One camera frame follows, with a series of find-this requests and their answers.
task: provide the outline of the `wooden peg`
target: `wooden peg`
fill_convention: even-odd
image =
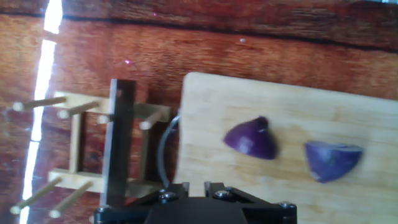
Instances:
[[[76,106],[74,108],[70,108],[70,109],[67,109],[67,110],[61,110],[58,113],[58,117],[61,118],[61,119],[71,118],[75,114],[80,114],[80,113],[83,113],[83,112],[88,111],[90,109],[97,108],[99,106],[100,106],[100,104],[97,101],[92,101],[90,103],[86,103],[84,105]]]
[[[44,100],[33,100],[30,102],[26,102],[26,103],[15,102],[12,105],[12,109],[14,111],[31,110],[38,106],[54,105],[57,103],[64,103],[66,101],[67,101],[67,98],[64,96],[61,96],[61,97],[55,97],[55,98],[50,98],[50,99],[44,99]]]
[[[11,207],[10,212],[12,214],[16,214],[16,215],[20,214],[21,210],[24,207],[34,203],[39,198],[41,198],[41,196],[49,193],[61,181],[62,181],[61,177],[57,177],[57,178],[53,179],[46,186],[44,186],[41,189],[39,189],[38,191],[36,191],[30,198],[23,200],[23,201],[19,202],[18,204],[16,204],[15,206]]]
[[[141,130],[149,130],[156,122],[160,120],[162,117],[162,112],[158,111],[152,115],[150,115],[145,121],[139,124],[139,128]]]
[[[102,114],[98,116],[97,123],[98,124],[106,124],[112,121],[112,117],[109,114]]]
[[[93,183],[87,182],[79,189],[75,190],[71,195],[65,198],[61,203],[59,203],[53,210],[50,211],[49,215],[51,218],[59,218],[64,213],[64,211],[69,208],[73,203],[75,203],[91,186]]]

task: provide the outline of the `purple flesh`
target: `purple flesh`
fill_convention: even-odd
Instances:
[[[358,164],[363,151],[359,146],[347,144],[305,143],[311,176],[319,183],[331,182],[346,175]]]
[[[263,116],[235,126],[228,131],[224,142],[238,152],[260,159],[275,159],[277,155],[275,139]]]

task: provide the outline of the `black cable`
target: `black cable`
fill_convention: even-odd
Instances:
[[[164,148],[166,145],[167,138],[172,132],[174,126],[178,124],[180,119],[180,115],[178,114],[174,119],[170,122],[167,129],[164,131],[162,138],[160,139],[159,147],[157,149],[157,171],[159,173],[160,179],[162,180],[163,186],[167,188],[170,184],[170,181],[167,178],[166,169],[164,167]]]

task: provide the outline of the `wooden cutting board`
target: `wooden cutting board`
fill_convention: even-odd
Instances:
[[[265,161],[235,152],[226,132],[263,115],[280,143]],[[366,149],[335,182],[309,174],[303,144],[343,142]],[[398,101],[299,86],[189,73],[183,82],[175,182],[204,195],[205,181],[224,182],[272,203],[298,206],[298,223],[398,223]]]

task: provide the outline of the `wood grain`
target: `wood grain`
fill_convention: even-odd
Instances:
[[[0,12],[44,15],[48,0],[3,1]],[[398,5],[340,0],[71,0],[74,19],[116,19],[398,50]]]
[[[189,73],[180,114],[175,181],[190,182],[191,196],[203,196],[205,181],[223,182],[272,203],[296,203],[298,223],[398,220],[398,101]],[[279,144],[271,161],[223,142],[228,130],[258,116],[268,118]],[[307,141],[354,144],[365,155],[342,179],[319,184],[306,162]]]
[[[21,200],[34,114],[10,109],[15,101],[34,97],[42,40],[56,42],[48,94],[69,91],[108,96],[112,78],[138,82],[138,102],[178,108],[182,82],[189,72],[288,83],[327,90],[398,100],[398,55],[382,50],[361,50],[294,39],[221,34],[200,30],[64,19],[59,35],[43,31],[40,17],[0,15],[0,213],[13,223],[9,208]],[[47,107],[42,118],[42,140],[32,179],[33,191],[47,183],[53,168],[69,164],[70,121],[57,118]],[[102,168],[106,126],[88,113],[82,138],[83,172]],[[138,177],[142,133],[133,131],[130,177]],[[150,148],[156,149],[165,124],[156,124]],[[166,152],[170,178],[174,175],[177,143]],[[147,178],[159,180],[155,151],[148,154]],[[28,223],[86,223],[98,206],[98,195],[87,193],[59,220],[48,212],[72,191],[56,188],[30,207]]]

